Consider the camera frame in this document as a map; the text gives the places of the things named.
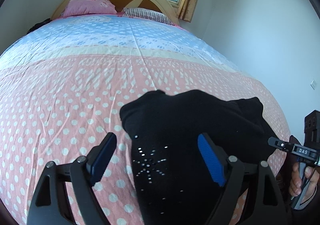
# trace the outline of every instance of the blue gripper pad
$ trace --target blue gripper pad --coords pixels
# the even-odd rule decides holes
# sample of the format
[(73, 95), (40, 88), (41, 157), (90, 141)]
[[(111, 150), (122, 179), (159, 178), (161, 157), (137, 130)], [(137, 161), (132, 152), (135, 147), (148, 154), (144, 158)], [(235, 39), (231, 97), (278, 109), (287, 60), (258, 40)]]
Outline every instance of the blue gripper pad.
[(207, 165), (212, 180), (218, 183), (220, 187), (223, 187), (226, 183), (223, 166), (202, 134), (198, 136), (198, 148), (205, 164)]

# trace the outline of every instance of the bed sheet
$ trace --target bed sheet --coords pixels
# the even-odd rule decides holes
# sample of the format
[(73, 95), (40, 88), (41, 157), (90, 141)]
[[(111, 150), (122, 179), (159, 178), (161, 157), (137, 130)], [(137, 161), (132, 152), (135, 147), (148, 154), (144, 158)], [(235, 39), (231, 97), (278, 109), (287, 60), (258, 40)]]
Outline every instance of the bed sheet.
[[(202, 40), (175, 26), (121, 16), (55, 20), (15, 42), (0, 57), (0, 198), (19, 224), (48, 161), (70, 163), (107, 132), (117, 149), (95, 195), (111, 224), (143, 224), (131, 169), (131, 139), (120, 108), (150, 90), (175, 95), (199, 89), (223, 100), (257, 96), (276, 135), (289, 140), (284, 114), (258, 80)], [(268, 159), (274, 174), (285, 154)], [(77, 224), (84, 224), (70, 184)], [(232, 221), (240, 218), (238, 201)]]

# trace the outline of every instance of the pillow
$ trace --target pillow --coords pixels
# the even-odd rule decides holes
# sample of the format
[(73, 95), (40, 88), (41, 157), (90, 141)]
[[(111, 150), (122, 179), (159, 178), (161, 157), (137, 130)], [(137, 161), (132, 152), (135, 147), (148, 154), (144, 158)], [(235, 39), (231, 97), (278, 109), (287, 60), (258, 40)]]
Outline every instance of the pillow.
[(160, 23), (175, 26), (174, 23), (164, 14), (145, 8), (124, 8), (124, 16), (131, 16), (149, 19)]
[(71, 0), (66, 7), (63, 17), (88, 14), (116, 15), (115, 5), (108, 0)]

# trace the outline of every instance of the human hand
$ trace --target human hand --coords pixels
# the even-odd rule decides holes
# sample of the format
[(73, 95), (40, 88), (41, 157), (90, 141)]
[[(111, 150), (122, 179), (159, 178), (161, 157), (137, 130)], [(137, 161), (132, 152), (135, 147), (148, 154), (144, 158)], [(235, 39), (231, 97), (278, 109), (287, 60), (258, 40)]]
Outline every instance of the human hand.
[[(289, 187), (289, 193), (291, 196), (298, 196), (301, 193), (301, 178), (299, 177), (299, 171), (298, 171), (298, 167), (299, 167), (299, 163), (295, 163), (292, 167), (293, 171), (292, 171), (292, 179), (290, 181), (290, 187)], [(314, 168), (312, 167), (307, 167), (305, 169), (304, 175), (306, 176), (306, 178), (310, 178), (312, 172), (313, 172)], [(317, 172), (317, 170), (315, 170), (313, 176), (310, 179), (309, 182), (309, 187), (306, 191), (305, 196), (303, 197), (301, 203), (307, 201), (314, 193), (316, 185), (318, 183), (319, 180), (319, 173)]]

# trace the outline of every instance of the striped pillow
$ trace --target striped pillow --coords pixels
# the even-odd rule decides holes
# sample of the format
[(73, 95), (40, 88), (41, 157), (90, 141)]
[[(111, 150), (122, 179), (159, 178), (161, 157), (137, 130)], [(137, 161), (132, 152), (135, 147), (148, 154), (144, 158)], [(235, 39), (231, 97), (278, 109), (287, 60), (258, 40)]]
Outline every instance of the striped pillow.
[(156, 22), (175, 26), (175, 24), (164, 14), (145, 8), (124, 8), (124, 16), (149, 19)]

